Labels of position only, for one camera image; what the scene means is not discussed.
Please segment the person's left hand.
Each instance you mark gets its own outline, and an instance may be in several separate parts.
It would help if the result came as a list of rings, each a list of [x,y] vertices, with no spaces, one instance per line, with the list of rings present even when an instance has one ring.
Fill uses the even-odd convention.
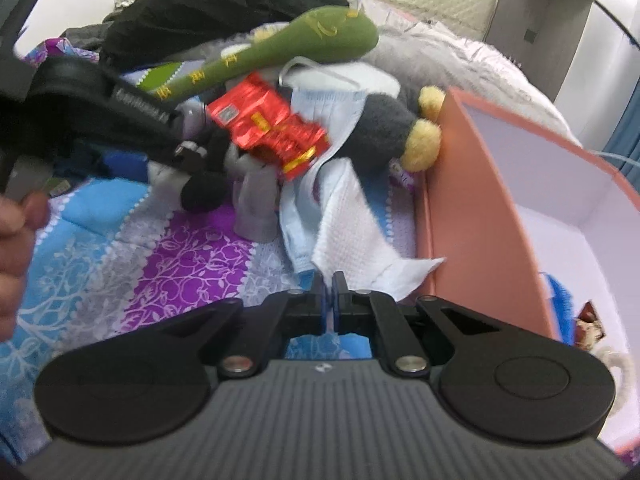
[[[43,192],[30,193],[19,203],[2,196],[0,214],[0,338],[7,341],[24,297],[36,233],[50,219],[49,199]]]

